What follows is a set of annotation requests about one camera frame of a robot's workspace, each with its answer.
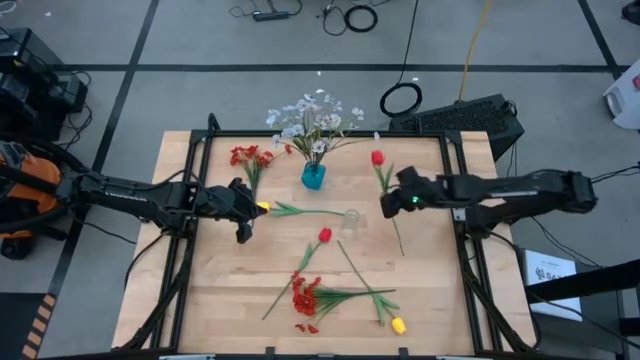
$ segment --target blue vase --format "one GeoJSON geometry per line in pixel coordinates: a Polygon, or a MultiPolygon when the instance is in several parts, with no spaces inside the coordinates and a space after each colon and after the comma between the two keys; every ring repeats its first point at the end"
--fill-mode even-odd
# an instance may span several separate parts
{"type": "Polygon", "coordinates": [[[324,180],[324,173],[327,168],[324,165],[314,165],[307,163],[304,166],[302,172],[302,183],[307,189],[320,190],[322,187],[322,181],[324,180]]]}

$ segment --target wooden tabletop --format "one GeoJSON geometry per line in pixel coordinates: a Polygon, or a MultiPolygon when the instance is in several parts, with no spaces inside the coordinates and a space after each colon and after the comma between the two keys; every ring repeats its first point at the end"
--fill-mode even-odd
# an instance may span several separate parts
{"type": "MultiPolygon", "coordinates": [[[[183,168],[188,139],[188,132],[165,133],[154,182],[183,168]]],[[[496,177],[486,134],[463,133],[463,141],[469,172],[496,177]]],[[[258,200],[277,200],[300,208],[357,210],[357,238],[344,240],[343,244],[369,285],[397,289],[385,295],[400,306],[396,315],[404,318],[407,333],[396,335],[389,318],[381,327],[371,299],[360,297],[344,302],[325,317],[319,325],[320,333],[303,334],[294,328],[304,317],[293,308],[291,290],[271,315],[261,320],[299,265],[307,244],[317,242],[323,227],[331,227],[334,238],[316,252],[304,274],[307,278],[321,276],[328,287],[363,288],[335,242],[341,217],[263,216],[255,221],[253,238],[244,245],[236,243],[235,224],[201,220],[180,352],[262,354],[265,347],[274,346],[279,354],[394,355],[399,347],[408,348],[413,355],[473,354],[450,211],[401,212],[395,219],[406,253],[403,257],[391,220],[382,216],[380,189],[370,162],[371,150],[381,146],[387,158],[385,166],[393,162],[400,170],[413,165],[422,176],[433,178],[443,173],[438,141],[383,138],[381,142],[361,142],[327,155],[323,161],[327,173],[318,192],[305,189],[300,181],[302,157],[296,153],[284,155],[264,172],[258,200]]],[[[274,150],[269,138],[215,138],[207,186],[227,185],[236,176],[245,178],[241,168],[229,165],[230,150],[253,144],[276,154],[283,151],[274,150]]],[[[511,238],[506,225],[495,231],[511,238]]],[[[142,225],[136,253],[157,235],[154,225],[142,225]]],[[[131,273],[114,346],[126,342],[156,305],[168,244],[166,239],[151,249],[131,273]]],[[[484,249],[496,305],[523,340],[533,345],[534,330],[513,250],[493,238],[484,241],[484,249]]],[[[481,305],[478,312],[484,319],[481,305]]],[[[164,334],[169,333],[172,317],[170,309],[164,334]]],[[[486,322],[482,324],[488,348],[486,322]]]]}

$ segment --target concrete floor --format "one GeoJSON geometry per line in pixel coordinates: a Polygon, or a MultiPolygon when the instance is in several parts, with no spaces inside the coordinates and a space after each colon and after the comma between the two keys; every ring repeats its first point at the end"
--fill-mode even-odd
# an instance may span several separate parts
{"type": "MultiPolygon", "coordinates": [[[[264,1],[256,2],[266,10],[264,1]]],[[[618,65],[630,65],[640,58],[640,26],[620,19],[626,2],[587,1],[618,65]]],[[[292,0],[275,3],[282,9],[296,7],[292,0]]],[[[395,84],[398,72],[135,71],[138,63],[401,64],[412,1],[396,0],[376,8],[380,22],[370,33],[347,32],[337,38],[326,35],[322,21],[316,18],[328,1],[303,3],[300,15],[287,21],[255,23],[249,17],[228,14],[235,5],[251,8],[242,0],[23,0],[14,12],[0,18],[0,25],[30,27],[66,64],[97,65],[86,68],[102,70],[90,72],[93,83],[88,103],[94,112],[93,124],[71,151],[91,165],[105,129],[113,129],[107,124],[115,125],[103,173],[149,181],[162,133],[203,128],[209,112],[217,115],[225,129],[264,128],[266,109],[323,88],[363,108],[367,129],[388,126],[378,100],[395,84]],[[151,28],[148,37],[140,38],[142,52],[136,54],[134,47],[145,17],[152,20],[151,28]]],[[[346,0],[337,3],[345,9],[349,6],[346,0]]],[[[420,1],[408,62],[463,64],[483,6],[483,0],[420,1]]],[[[333,20],[328,26],[340,26],[333,20]]],[[[359,21],[366,23],[355,16],[354,22],[359,21]]],[[[520,173],[558,168],[597,175],[640,160],[640,135],[616,127],[601,101],[613,81],[606,67],[611,64],[605,61],[577,0],[495,0],[473,63],[601,69],[534,73],[505,68],[505,72],[469,75],[467,99],[502,93],[516,102],[526,129],[519,142],[520,173]]],[[[405,79],[419,79],[425,95],[422,109],[427,110],[455,100],[461,75],[459,71],[408,72],[405,79]]],[[[398,108],[409,102],[403,94],[390,101],[398,108]]],[[[508,156],[498,162],[501,175],[508,163],[508,156]]],[[[553,213],[540,219],[564,244],[600,264],[636,259],[640,253],[634,241],[640,215],[639,179],[616,178],[598,184],[600,203],[586,216],[553,213]]],[[[131,216],[100,208],[92,209],[88,221],[130,239],[136,239],[139,229],[131,216]]],[[[532,221],[524,220],[512,229],[518,245],[566,257],[544,239],[532,221]]],[[[24,261],[0,258],[0,291],[47,292],[63,245],[42,239],[24,261]]],[[[82,230],[41,356],[110,348],[132,253],[131,245],[91,228],[82,230]]],[[[635,296],[627,295],[625,307],[636,310],[635,296]]],[[[544,338],[543,349],[610,357],[550,337],[544,338]]]]}

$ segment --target red tulip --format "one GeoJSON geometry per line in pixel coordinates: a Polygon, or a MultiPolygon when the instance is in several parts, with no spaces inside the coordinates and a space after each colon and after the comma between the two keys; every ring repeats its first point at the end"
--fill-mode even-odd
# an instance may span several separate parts
{"type": "Polygon", "coordinates": [[[380,166],[384,164],[384,154],[380,150],[374,150],[371,152],[371,163],[373,166],[380,166]]]}
{"type": "Polygon", "coordinates": [[[329,240],[331,240],[331,229],[329,228],[324,228],[320,231],[320,234],[318,235],[318,240],[320,240],[320,242],[323,243],[328,243],[329,240]]]}

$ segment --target yellow tulip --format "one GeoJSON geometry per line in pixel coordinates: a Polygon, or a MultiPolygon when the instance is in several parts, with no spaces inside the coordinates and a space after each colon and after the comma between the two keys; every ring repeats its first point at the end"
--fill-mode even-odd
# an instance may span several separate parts
{"type": "Polygon", "coordinates": [[[407,325],[404,324],[404,320],[402,320],[402,318],[400,317],[397,317],[391,321],[391,327],[398,335],[402,335],[407,332],[407,325]]]}
{"type": "Polygon", "coordinates": [[[267,212],[269,212],[269,211],[271,210],[271,205],[269,205],[269,203],[268,203],[268,202],[266,202],[266,201],[261,201],[261,202],[259,202],[259,203],[258,203],[258,206],[260,206],[260,207],[261,207],[261,208],[263,208],[263,209],[266,209],[266,210],[267,210],[267,212]]]}

